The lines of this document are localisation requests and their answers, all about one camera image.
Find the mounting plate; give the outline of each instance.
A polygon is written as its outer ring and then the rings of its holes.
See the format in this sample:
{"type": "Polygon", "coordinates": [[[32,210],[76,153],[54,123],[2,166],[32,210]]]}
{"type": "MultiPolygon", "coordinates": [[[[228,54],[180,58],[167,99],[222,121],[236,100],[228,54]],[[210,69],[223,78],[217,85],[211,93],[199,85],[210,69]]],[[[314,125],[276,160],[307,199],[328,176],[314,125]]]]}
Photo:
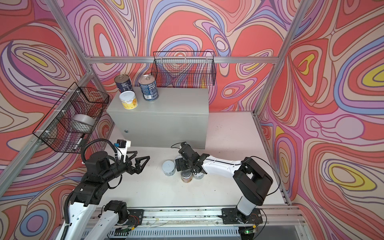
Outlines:
{"type": "Polygon", "coordinates": [[[139,219],[138,225],[141,225],[143,222],[144,210],[143,209],[128,209],[128,211],[129,211],[130,216],[128,217],[128,221],[124,225],[131,226],[131,225],[135,224],[135,222],[137,222],[137,218],[139,219]]]}
{"type": "MultiPolygon", "coordinates": [[[[235,208],[221,209],[221,215],[223,217],[223,223],[224,224],[239,224],[239,222],[236,219],[236,209],[235,208]]],[[[263,223],[263,218],[261,216],[260,209],[258,209],[258,208],[254,208],[252,210],[251,215],[248,218],[248,223],[253,224],[253,221],[255,221],[256,226],[263,223]]]]}

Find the black wire basket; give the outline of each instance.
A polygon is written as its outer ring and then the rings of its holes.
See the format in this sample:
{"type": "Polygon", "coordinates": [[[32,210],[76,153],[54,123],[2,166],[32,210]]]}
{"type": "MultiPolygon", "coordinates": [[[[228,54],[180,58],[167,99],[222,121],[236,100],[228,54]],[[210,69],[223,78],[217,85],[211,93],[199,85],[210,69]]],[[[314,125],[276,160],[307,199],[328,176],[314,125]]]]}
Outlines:
{"type": "Polygon", "coordinates": [[[206,88],[214,86],[213,51],[155,51],[151,74],[158,87],[206,88]]]}
{"type": "Polygon", "coordinates": [[[55,152],[80,153],[81,147],[88,142],[109,103],[109,95],[104,92],[94,88],[79,86],[74,91],[71,91],[72,87],[73,85],[58,100],[59,102],[63,99],[65,94],[68,97],[68,92],[73,92],[69,101],[61,110],[54,110],[59,111],[59,113],[48,127],[43,130],[37,130],[44,119],[51,113],[53,107],[33,130],[33,134],[55,152]],[[73,119],[77,114],[91,117],[94,123],[88,124],[73,119]]]}

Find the blue can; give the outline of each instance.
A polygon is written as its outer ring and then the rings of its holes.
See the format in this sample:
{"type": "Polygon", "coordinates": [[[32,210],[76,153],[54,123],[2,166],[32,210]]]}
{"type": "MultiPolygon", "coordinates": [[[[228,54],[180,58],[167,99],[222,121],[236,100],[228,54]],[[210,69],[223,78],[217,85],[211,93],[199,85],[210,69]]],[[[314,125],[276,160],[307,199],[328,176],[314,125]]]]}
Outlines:
{"type": "Polygon", "coordinates": [[[131,78],[126,74],[121,74],[119,76],[115,77],[115,83],[119,91],[125,92],[125,91],[133,91],[131,78]]]}
{"type": "Polygon", "coordinates": [[[139,78],[138,82],[146,101],[153,102],[159,97],[154,76],[143,75],[139,78]]]}

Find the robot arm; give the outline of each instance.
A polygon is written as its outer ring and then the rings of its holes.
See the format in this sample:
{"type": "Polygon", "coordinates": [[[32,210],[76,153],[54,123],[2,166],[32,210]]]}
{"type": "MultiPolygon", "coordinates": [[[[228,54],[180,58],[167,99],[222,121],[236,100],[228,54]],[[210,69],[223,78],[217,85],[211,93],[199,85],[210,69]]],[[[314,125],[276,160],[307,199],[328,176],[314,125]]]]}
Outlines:
{"type": "Polygon", "coordinates": [[[196,173],[233,177],[244,195],[236,207],[239,211],[237,219],[243,223],[256,205],[263,204],[273,183],[271,176],[250,157],[243,161],[229,161],[209,154],[199,155],[186,142],[181,143],[179,153],[180,158],[175,160],[177,171],[190,169],[196,173]]]}
{"type": "Polygon", "coordinates": [[[84,240],[102,240],[116,224],[127,222],[129,212],[127,204],[122,201],[110,201],[105,205],[99,221],[84,240]]]}
{"type": "MultiPolygon", "coordinates": [[[[137,151],[127,152],[126,149],[128,148],[128,146],[130,146],[130,142],[128,145],[127,141],[125,140],[118,140],[118,146],[116,147],[106,139],[97,139],[87,144],[81,150],[82,159],[87,168],[87,172],[81,178],[80,183],[75,187],[73,192],[68,196],[69,199],[66,201],[66,204],[64,206],[66,220],[63,226],[61,227],[56,240],[80,240],[87,225],[87,222],[90,219],[92,213],[95,211],[96,206],[100,203],[103,194],[106,192],[107,189],[115,188],[110,187],[108,182],[117,177],[121,177],[124,172],[128,172],[131,175],[134,173],[139,174],[142,172],[150,157],[146,156],[135,158],[137,155],[137,151]],[[115,158],[109,156],[105,151],[99,151],[93,153],[89,157],[89,159],[85,161],[84,153],[86,148],[98,141],[104,141],[110,144],[114,149],[115,158]],[[120,161],[117,160],[117,149],[125,149],[124,153],[122,152],[124,155],[122,155],[121,157],[119,156],[120,161]],[[125,154],[132,155],[128,158],[123,158],[125,154]],[[135,158],[136,160],[135,167],[132,166],[131,160],[133,158],[135,158]]],[[[125,214],[122,214],[120,211],[115,210],[114,207],[115,206],[113,204],[111,204],[111,210],[108,210],[108,208],[106,207],[107,211],[104,212],[105,218],[103,219],[106,219],[106,221],[108,221],[108,218],[110,220],[108,222],[115,222],[116,219],[118,221],[124,219],[122,218],[122,216],[124,216],[125,214]]],[[[112,223],[100,224],[103,225],[101,231],[104,231],[105,228],[106,232],[108,232],[115,225],[112,225],[112,223]]]]}

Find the yellow label can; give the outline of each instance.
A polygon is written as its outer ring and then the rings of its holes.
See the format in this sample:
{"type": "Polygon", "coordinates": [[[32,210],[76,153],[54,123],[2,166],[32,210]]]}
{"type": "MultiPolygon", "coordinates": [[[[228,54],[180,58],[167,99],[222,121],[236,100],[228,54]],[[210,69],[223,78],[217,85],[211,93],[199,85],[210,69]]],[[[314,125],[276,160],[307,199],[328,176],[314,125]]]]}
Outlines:
{"type": "Polygon", "coordinates": [[[119,95],[120,101],[125,109],[134,109],[137,107],[137,99],[135,92],[125,91],[119,95]]]}

